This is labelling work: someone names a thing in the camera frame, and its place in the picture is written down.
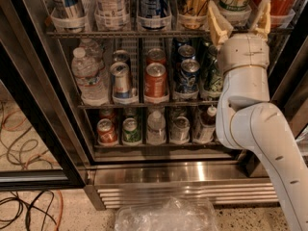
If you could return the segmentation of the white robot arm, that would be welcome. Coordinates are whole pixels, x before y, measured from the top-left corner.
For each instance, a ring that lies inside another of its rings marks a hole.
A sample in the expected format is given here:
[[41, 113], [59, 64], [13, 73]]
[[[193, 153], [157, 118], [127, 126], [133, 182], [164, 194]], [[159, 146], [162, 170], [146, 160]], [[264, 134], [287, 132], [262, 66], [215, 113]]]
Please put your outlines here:
[[216, 131], [227, 148], [257, 156], [274, 186], [291, 231], [308, 231], [308, 166], [281, 111], [270, 103], [270, 0], [262, 0], [246, 33], [233, 32], [214, 1], [208, 25], [218, 50], [223, 89], [218, 100]]

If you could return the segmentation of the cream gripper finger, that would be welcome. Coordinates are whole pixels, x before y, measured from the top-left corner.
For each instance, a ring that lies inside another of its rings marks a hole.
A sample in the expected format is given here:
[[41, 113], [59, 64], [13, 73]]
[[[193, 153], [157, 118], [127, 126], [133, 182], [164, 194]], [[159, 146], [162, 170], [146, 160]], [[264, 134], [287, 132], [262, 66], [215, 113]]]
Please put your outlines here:
[[207, 17], [212, 43], [215, 47], [221, 47], [230, 38], [233, 26], [220, 13], [218, 6], [212, 0], [208, 3]]
[[250, 25], [249, 32], [263, 41], [267, 41], [270, 33], [270, 24], [270, 0], [261, 0], [256, 16]]

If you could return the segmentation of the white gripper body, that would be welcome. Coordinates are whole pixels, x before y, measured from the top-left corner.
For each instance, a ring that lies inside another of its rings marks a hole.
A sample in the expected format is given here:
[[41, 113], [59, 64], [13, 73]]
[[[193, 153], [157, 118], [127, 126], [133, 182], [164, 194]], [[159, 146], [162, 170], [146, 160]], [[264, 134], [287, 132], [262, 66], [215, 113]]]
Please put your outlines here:
[[267, 69], [270, 64], [270, 48], [260, 37], [253, 34], [235, 34], [218, 50], [219, 70], [228, 71], [249, 65]]

